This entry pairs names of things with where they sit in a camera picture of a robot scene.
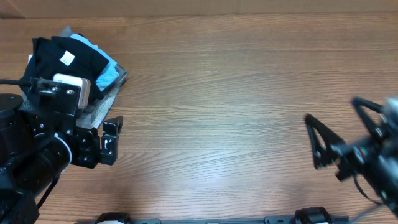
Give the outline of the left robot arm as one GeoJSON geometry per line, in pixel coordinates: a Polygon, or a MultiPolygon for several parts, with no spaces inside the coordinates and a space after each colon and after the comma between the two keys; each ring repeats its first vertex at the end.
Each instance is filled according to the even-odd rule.
{"type": "Polygon", "coordinates": [[[85,110],[75,85],[42,78],[1,84],[27,91],[1,94],[1,223],[35,223],[68,166],[116,162],[123,117],[105,117],[124,81],[85,110]]]}

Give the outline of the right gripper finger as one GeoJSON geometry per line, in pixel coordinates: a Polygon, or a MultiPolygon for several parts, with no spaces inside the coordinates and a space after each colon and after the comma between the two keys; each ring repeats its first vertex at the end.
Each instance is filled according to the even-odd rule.
{"type": "Polygon", "coordinates": [[[322,169],[334,163],[340,156],[339,149],[334,150],[334,147],[345,141],[311,114],[307,114],[304,120],[312,147],[314,168],[322,169]]]}
{"type": "Polygon", "coordinates": [[[381,131],[380,126],[373,121],[363,108],[367,108],[381,114],[382,105],[360,97],[354,97],[351,103],[370,135],[375,139],[381,139],[383,137],[383,132],[381,131]]]}

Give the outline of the black t-shirt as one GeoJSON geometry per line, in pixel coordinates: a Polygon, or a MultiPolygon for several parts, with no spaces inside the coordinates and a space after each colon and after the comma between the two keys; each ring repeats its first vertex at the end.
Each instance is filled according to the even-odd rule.
{"type": "Polygon", "coordinates": [[[104,98],[96,79],[109,63],[99,52],[69,37],[53,36],[32,39],[33,54],[20,81],[27,83],[32,77],[52,80],[57,73],[90,81],[88,102],[104,98]]]}

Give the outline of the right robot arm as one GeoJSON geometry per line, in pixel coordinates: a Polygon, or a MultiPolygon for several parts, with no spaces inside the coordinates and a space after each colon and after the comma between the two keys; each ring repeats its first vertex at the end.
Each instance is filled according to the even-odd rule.
{"type": "Polygon", "coordinates": [[[340,181],[363,176],[381,199],[375,204],[397,215],[397,97],[383,105],[355,97],[351,104],[369,133],[354,143],[345,142],[314,116],[305,116],[314,168],[336,164],[340,181]]]}

